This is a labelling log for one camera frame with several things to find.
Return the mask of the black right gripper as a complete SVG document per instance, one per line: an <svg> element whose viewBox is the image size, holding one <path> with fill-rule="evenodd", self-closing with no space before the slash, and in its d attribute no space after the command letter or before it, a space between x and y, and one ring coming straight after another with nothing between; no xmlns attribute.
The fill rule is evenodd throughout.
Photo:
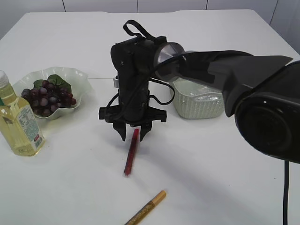
<svg viewBox="0 0 300 225"><path fill-rule="evenodd" d="M137 103L130 103L125 107L125 103L121 102L120 95L117 93L107 106L99 109L98 117L111 123L113 129L120 134L122 141L126 139L126 125L141 126L139 140L142 142L146 134L151 131L153 121L167 121L167 112L149 106L148 98L146 101L138 100Z"/></svg>

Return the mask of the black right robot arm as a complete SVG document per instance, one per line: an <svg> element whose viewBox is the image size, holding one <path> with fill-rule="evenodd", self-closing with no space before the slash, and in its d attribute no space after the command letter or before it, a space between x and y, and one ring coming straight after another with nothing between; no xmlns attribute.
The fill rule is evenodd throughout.
<svg viewBox="0 0 300 225"><path fill-rule="evenodd" d="M126 125L141 127L141 136L166 111L149 106L152 78L186 79L219 90L225 113L259 152L285 161L300 161L300 63L287 56L253 56L240 51L185 52L166 37L135 37L111 48L117 71L117 105L99 109L122 139Z"/></svg>

